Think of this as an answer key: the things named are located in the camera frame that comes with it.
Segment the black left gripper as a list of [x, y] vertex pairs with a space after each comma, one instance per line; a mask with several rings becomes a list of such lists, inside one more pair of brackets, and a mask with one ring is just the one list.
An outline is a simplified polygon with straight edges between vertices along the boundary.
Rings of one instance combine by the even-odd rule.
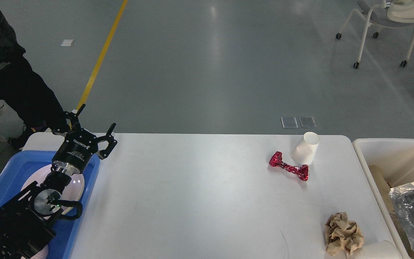
[[[52, 130], [54, 135], [65, 136], [64, 142], [52, 158], [52, 164], [74, 167], [73, 174], [82, 174], [95, 152], [100, 160], [104, 160], [109, 157], [117, 145], [117, 140], [112, 135], [116, 123], [112, 123], [105, 135], [99, 137], [82, 129], [79, 115], [85, 107], [86, 104], [82, 104], [77, 110], [64, 111], [65, 123]], [[98, 144], [102, 142], [107, 142], [108, 145], [105, 149], [98, 150]]]

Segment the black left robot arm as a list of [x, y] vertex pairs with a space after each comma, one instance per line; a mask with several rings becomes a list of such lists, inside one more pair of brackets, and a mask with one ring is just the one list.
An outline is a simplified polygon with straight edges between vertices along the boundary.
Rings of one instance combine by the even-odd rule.
[[82, 203], [66, 200], [64, 190], [73, 175], [84, 172], [93, 155], [105, 159], [117, 145], [113, 136], [116, 123], [99, 137], [82, 128], [79, 115], [85, 106], [82, 104], [76, 112], [64, 112], [71, 123], [69, 131], [53, 131], [64, 141], [43, 182], [31, 182], [0, 207], [0, 259], [32, 258], [56, 236], [53, 226], [57, 221], [74, 221], [82, 216]]

